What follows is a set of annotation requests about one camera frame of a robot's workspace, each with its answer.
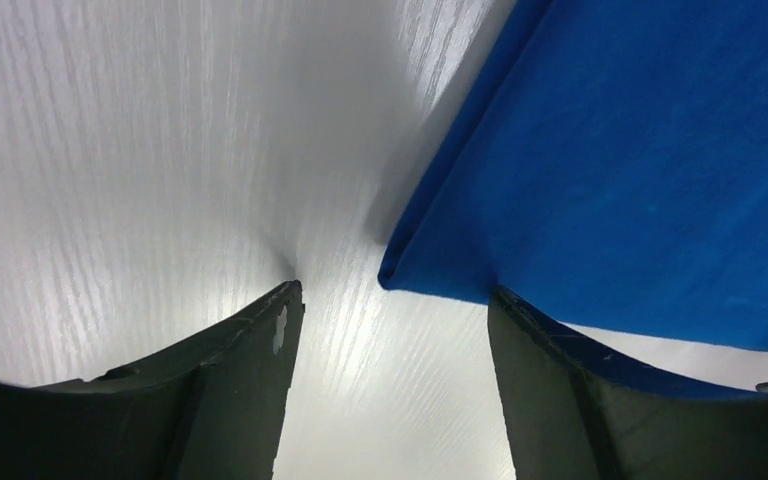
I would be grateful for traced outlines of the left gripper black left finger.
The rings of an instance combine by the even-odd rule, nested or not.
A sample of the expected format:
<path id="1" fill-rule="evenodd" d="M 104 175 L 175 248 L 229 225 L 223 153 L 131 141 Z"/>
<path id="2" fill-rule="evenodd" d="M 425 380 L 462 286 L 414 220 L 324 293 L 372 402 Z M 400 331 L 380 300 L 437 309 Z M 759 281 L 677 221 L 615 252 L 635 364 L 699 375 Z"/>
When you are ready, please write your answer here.
<path id="1" fill-rule="evenodd" d="M 269 479 L 305 306 L 287 281 L 95 379 L 0 382 L 0 479 Z"/>

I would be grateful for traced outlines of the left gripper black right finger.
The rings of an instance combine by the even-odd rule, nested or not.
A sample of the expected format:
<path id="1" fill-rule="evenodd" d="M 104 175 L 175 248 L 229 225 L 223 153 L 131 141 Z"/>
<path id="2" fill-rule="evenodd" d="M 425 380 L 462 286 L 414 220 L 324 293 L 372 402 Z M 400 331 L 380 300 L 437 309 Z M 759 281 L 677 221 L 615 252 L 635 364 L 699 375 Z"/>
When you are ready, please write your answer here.
<path id="1" fill-rule="evenodd" d="M 489 340 L 520 479 L 768 479 L 768 382 L 659 369 L 491 295 Z"/>

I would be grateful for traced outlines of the blue panda print t-shirt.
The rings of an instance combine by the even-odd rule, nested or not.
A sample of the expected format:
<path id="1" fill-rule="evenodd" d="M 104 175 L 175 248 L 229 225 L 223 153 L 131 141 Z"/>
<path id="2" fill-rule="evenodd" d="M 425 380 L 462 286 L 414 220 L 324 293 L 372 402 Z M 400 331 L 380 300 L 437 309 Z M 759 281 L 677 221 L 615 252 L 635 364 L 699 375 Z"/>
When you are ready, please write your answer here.
<path id="1" fill-rule="evenodd" d="M 387 290 L 768 352 L 768 1 L 519 1 Z"/>

